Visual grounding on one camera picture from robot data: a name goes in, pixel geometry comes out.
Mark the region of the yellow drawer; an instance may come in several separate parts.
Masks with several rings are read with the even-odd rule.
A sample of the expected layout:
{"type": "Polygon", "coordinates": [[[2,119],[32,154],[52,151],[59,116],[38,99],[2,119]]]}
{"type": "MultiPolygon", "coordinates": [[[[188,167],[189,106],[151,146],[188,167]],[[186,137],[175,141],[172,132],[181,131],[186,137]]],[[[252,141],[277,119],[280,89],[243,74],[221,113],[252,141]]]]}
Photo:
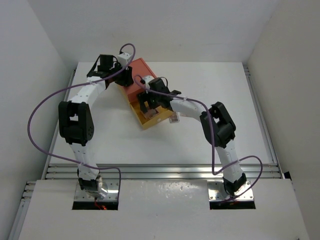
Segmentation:
{"type": "Polygon", "coordinates": [[[171,110],[158,106],[156,109],[158,110],[159,114],[152,119],[145,119],[143,113],[140,110],[140,105],[138,101],[133,101],[129,105],[143,130],[149,129],[157,125],[161,121],[168,119],[173,114],[171,110]]]}

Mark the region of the small clear eyeshadow palette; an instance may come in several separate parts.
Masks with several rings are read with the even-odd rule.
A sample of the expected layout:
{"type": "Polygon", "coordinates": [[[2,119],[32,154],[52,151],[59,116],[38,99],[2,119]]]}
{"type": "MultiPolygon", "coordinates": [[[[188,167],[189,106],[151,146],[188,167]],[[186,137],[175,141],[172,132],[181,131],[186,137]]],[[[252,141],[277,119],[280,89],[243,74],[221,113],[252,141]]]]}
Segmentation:
{"type": "Polygon", "coordinates": [[[169,122],[171,124],[178,123],[180,121],[179,114],[177,112],[173,112],[172,115],[169,117],[169,122]]]}

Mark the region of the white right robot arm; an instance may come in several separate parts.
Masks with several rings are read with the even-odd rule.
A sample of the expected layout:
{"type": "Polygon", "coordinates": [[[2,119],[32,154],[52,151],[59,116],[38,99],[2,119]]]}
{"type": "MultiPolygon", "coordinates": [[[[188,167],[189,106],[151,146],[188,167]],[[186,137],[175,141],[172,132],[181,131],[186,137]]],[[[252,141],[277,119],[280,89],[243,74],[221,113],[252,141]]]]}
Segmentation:
{"type": "Polygon", "coordinates": [[[134,82],[145,90],[140,101],[140,109],[145,111],[144,102],[151,109],[161,106],[172,112],[182,113],[201,123],[205,139],[212,147],[212,174],[223,174],[224,190],[230,196],[246,183],[247,177],[240,166],[235,147],[236,125],[225,105],[216,102],[208,108],[203,102],[181,96],[181,92],[170,91],[163,80],[158,77],[152,80],[134,77],[134,82]]]}

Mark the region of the brown eyeshadow palette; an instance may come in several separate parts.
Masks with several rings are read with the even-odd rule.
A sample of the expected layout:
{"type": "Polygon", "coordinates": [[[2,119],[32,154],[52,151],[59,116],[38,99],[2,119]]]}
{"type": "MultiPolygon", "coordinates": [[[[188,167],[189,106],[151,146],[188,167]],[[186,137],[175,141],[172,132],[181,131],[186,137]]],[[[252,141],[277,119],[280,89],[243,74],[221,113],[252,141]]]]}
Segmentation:
{"type": "Polygon", "coordinates": [[[147,120],[150,120],[152,118],[154,118],[155,116],[157,116],[159,114],[159,111],[157,109],[152,109],[152,108],[147,108],[146,112],[142,113],[144,118],[147,120]]]}

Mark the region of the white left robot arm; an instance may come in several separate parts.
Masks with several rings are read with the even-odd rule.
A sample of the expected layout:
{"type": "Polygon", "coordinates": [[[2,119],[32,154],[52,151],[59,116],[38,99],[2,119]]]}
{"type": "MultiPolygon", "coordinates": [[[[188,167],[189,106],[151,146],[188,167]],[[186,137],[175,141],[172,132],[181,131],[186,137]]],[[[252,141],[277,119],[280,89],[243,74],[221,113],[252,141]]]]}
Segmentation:
{"type": "Polygon", "coordinates": [[[59,134],[69,144],[78,162],[80,188],[95,199],[105,197],[107,190],[90,143],[95,131],[91,107],[111,83],[123,87],[133,84],[132,67],[128,65],[131,59],[131,54],[126,52],[118,56],[101,54],[86,75],[86,85],[70,100],[58,105],[59,134]]]}

